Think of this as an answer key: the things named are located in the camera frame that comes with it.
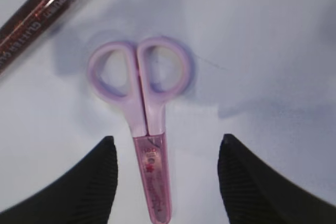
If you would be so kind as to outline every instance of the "pink plastic blade cover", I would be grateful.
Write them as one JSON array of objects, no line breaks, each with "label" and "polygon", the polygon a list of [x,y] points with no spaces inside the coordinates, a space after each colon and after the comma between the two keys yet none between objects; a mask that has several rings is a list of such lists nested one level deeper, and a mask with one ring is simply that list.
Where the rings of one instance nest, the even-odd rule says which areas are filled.
[{"label": "pink plastic blade cover", "polygon": [[172,211],[165,133],[135,137],[134,144],[151,221],[167,224]]}]

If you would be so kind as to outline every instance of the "scissors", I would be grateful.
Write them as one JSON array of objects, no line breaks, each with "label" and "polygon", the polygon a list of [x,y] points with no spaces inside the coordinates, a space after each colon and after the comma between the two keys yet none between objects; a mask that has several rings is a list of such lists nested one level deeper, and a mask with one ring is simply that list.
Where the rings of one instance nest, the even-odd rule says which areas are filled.
[{"label": "scissors", "polygon": [[[158,92],[150,83],[148,53],[156,47],[171,50],[178,56],[182,76],[171,89]],[[107,55],[121,51],[128,67],[130,91],[117,95],[104,86],[97,75]],[[95,93],[106,102],[118,106],[124,113],[134,140],[142,184],[150,219],[154,224],[171,220],[169,168],[166,152],[165,104],[182,93],[191,78],[188,54],[181,46],[167,38],[150,38],[137,49],[126,42],[110,42],[98,48],[88,64],[88,79]]]}]

